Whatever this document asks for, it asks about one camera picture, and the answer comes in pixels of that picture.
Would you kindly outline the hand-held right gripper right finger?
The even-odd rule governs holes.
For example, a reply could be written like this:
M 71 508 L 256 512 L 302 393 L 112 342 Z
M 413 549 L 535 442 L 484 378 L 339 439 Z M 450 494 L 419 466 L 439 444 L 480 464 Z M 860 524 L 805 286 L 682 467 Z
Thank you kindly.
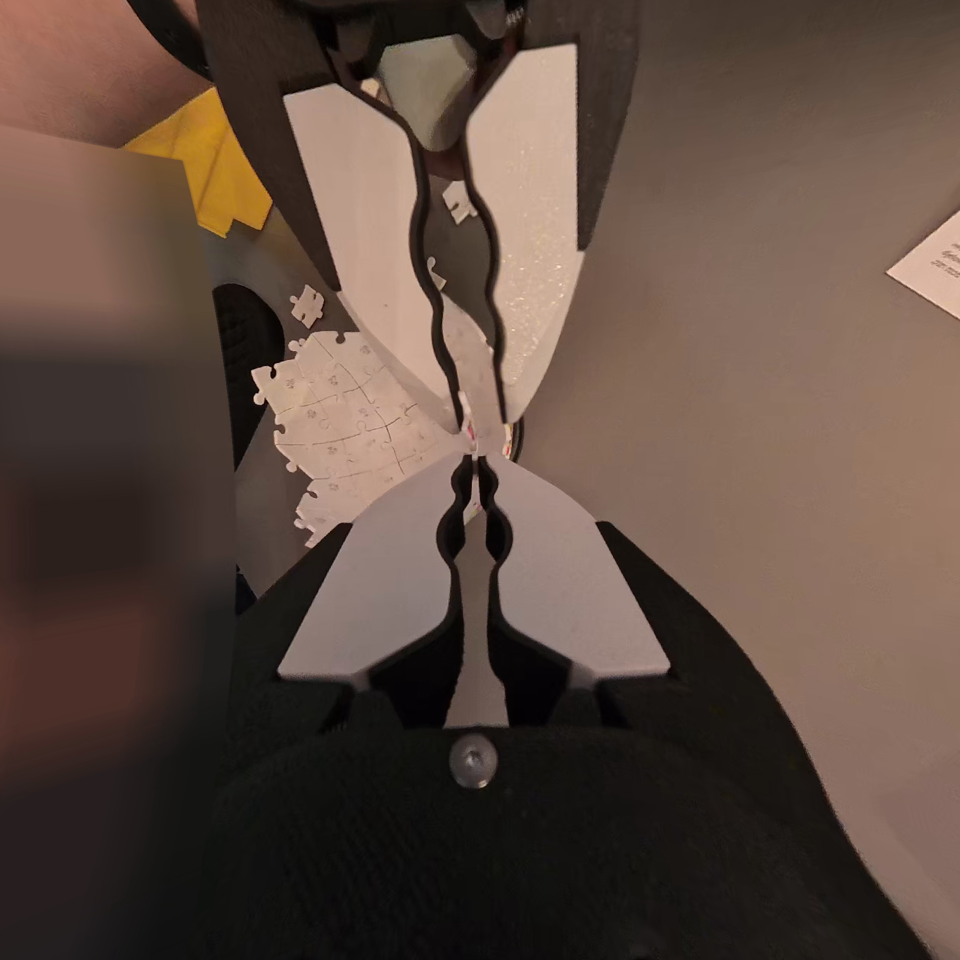
M 667 654 L 598 522 L 504 457 L 477 462 L 490 573 L 486 647 L 509 725 L 545 726 L 570 690 L 666 677 Z

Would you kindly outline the person's left hand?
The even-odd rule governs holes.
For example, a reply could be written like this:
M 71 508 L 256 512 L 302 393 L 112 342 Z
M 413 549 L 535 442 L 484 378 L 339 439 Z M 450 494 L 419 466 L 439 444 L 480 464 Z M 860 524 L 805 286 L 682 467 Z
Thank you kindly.
M 3 1 L 1 122 L 123 147 L 211 86 L 126 1 Z

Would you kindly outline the white instruction leaflet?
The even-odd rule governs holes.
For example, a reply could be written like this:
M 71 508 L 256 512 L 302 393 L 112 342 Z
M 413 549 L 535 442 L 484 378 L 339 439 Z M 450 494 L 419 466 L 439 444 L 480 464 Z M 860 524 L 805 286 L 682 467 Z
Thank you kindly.
M 959 319 L 959 213 L 908 251 L 886 276 Z

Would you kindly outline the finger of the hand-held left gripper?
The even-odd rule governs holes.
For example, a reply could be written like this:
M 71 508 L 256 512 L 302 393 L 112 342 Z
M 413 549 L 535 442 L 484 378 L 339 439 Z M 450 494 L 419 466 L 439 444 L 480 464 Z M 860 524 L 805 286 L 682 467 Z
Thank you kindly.
M 516 53 L 465 123 L 467 193 L 489 239 L 486 299 L 509 424 L 544 380 L 580 276 L 577 107 L 578 51 L 567 43 Z
M 430 419 L 457 435 L 464 411 L 448 334 L 464 313 L 425 251 L 430 185 L 409 124 L 336 82 L 283 96 L 284 109 L 357 329 Z

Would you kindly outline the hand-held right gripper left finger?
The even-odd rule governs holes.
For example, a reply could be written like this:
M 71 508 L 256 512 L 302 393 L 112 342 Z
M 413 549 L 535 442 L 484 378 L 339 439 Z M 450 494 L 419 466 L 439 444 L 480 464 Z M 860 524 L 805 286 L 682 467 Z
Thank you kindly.
M 379 692 L 405 727 L 441 727 L 464 656 L 456 558 L 472 457 L 450 454 L 352 523 L 278 666 L 284 681 Z

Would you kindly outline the yellow plastic bin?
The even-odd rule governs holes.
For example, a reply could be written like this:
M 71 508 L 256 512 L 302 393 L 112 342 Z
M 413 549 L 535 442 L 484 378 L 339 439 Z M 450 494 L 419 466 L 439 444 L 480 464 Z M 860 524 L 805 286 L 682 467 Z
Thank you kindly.
M 234 134 L 215 87 L 124 145 L 182 163 L 198 225 L 221 238 L 234 224 L 261 231 L 273 201 Z

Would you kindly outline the partly built puzzle ball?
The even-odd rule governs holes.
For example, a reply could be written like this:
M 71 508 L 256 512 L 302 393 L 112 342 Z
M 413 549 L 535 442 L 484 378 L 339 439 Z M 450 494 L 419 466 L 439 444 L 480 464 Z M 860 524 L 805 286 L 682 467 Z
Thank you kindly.
M 456 435 L 435 423 L 362 334 L 318 331 L 289 348 L 290 358 L 249 375 L 287 471 L 309 479 L 294 513 L 306 547 L 438 460 L 475 450 L 474 422 Z

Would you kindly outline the black wrist rest pad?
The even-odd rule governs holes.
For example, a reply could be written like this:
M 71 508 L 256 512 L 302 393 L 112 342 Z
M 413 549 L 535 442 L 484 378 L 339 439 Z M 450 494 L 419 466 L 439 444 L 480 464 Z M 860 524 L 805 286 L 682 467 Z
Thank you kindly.
M 284 358 L 284 331 L 276 312 L 255 291 L 237 283 L 213 290 L 220 335 L 234 469 L 238 469 L 263 418 L 255 401 L 253 371 Z

